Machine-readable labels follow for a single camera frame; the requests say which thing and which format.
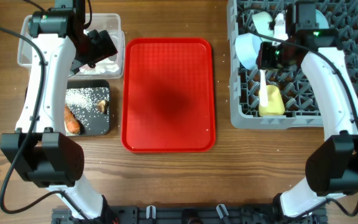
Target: gray dish rack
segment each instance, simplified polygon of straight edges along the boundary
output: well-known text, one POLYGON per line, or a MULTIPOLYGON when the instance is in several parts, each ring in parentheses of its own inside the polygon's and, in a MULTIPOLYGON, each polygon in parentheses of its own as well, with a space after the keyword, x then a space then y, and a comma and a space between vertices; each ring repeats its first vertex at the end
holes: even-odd
MULTIPOLYGON (((248 11, 237 23, 239 8, 260 7, 271 10, 276 16, 295 0, 228 0, 227 37, 230 41, 230 111, 231 123, 243 129, 287 129, 292 127, 322 127, 318 105, 313 90, 301 70, 296 67, 289 72, 267 72, 268 85, 279 87, 285 104, 282 116, 260 117, 258 112, 259 75, 257 70, 246 70, 236 55, 234 42, 244 28, 255 30, 248 11)), ((349 76, 358 96, 358 0, 319 0, 319 9, 329 22, 330 28, 337 28, 342 40, 349 76)))

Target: orange food item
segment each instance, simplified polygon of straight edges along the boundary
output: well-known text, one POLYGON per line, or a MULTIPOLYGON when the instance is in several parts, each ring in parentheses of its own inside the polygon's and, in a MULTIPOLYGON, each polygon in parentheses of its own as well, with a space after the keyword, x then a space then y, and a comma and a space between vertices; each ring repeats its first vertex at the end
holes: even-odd
POLYGON ((72 134, 79 134, 81 126, 79 122, 74 118, 73 113, 65 105, 65 123, 67 130, 72 134))

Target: wooden tabletop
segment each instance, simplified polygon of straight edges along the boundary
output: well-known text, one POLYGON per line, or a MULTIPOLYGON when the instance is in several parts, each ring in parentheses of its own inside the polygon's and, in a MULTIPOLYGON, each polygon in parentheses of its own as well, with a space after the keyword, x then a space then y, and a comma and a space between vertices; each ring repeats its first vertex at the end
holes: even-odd
MULTIPOLYGON (((53 0, 36 1, 44 8, 53 0)), ((199 154, 132 154, 120 141, 121 113, 107 136, 78 138, 85 152, 85 175, 110 205, 198 206, 270 203, 279 192, 299 182, 307 158, 323 143, 323 129, 282 131, 236 129, 230 122, 230 50, 226 2, 95 0, 94 12, 115 12, 122 21, 126 42, 137 37, 201 37, 213 48, 217 140, 199 154)), ((20 32, 25 16, 36 8, 22 1, 0 1, 0 25, 20 32)), ((0 134, 14 131, 22 111, 28 71, 18 66, 18 39, 0 31, 0 134)), ((110 80, 113 101, 121 111, 122 79, 110 80)), ((8 163, 0 151, 0 189, 8 163)), ((14 173, 6 205, 19 208, 46 192, 14 173)), ((357 196, 341 200, 352 210, 357 196)), ((53 208, 64 207, 50 197, 17 215, 0 210, 0 223, 50 223, 53 208)), ((330 223, 358 223, 335 205, 328 205, 330 223)))

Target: brown food item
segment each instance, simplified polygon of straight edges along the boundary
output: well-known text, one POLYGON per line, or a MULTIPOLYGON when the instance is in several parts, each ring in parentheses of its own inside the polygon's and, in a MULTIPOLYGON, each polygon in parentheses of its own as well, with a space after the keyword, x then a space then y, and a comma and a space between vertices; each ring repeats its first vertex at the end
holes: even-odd
POLYGON ((106 100, 101 100, 97 105, 100 113, 104 113, 104 114, 107 113, 107 106, 108 106, 108 102, 106 100))
POLYGON ((74 118, 73 113, 65 105, 65 123, 67 130, 72 134, 79 134, 81 131, 81 126, 79 122, 74 118))

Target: white plastic container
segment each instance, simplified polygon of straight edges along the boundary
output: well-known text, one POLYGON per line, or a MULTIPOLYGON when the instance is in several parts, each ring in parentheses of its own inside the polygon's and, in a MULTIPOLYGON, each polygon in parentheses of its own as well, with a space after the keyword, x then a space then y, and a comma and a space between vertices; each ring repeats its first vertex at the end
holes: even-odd
MULTIPOLYGON (((28 23, 32 16, 27 16, 24 19, 21 34, 31 39, 28 30, 28 23)), ((86 14, 86 22, 89 21, 90 15, 86 14)), ((118 49, 118 53, 112 57, 106 58, 96 64, 96 68, 89 68, 84 65, 80 68, 80 72, 72 76, 70 79, 97 79, 97 78, 121 78, 124 71, 124 57, 125 57, 125 35, 121 30, 121 19, 115 13, 92 14, 91 26, 86 30, 107 30, 110 34, 111 40, 118 49)), ((19 41, 19 48, 17 50, 17 63, 29 69, 31 72, 32 63, 32 49, 31 46, 22 39, 19 41)))

